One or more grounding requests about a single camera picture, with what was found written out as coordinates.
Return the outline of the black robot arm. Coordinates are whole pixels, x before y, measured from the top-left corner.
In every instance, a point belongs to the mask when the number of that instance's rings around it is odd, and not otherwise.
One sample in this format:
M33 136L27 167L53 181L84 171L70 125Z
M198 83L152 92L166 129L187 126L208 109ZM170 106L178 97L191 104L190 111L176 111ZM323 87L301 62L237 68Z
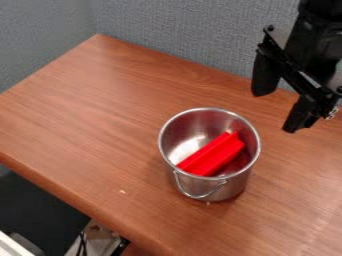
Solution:
M283 124L289 133L337 113L342 100L342 0L301 0L290 31L263 28L253 68L254 96L273 93L286 81L299 94Z

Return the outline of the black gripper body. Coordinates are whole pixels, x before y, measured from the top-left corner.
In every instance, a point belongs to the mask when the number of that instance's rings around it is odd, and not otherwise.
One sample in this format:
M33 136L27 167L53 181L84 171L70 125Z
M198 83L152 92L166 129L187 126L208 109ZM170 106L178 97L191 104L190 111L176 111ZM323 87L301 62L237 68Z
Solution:
M301 13L289 34L273 25L263 32L258 48L265 47L279 62L281 79L299 96L317 100L319 118L331 118L342 98L342 79L335 74L342 60L342 20Z

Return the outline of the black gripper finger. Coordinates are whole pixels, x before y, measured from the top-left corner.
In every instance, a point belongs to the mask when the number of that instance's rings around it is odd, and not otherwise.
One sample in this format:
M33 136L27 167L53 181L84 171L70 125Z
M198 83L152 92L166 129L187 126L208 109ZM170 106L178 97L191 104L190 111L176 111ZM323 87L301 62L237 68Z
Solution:
M299 129L310 128L321 117L321 106L309 95L301 95L285 121L282 129L295 133Z
M257 49L253 67L251 92L255 97L273 93L281 80L279 62L265 48Z

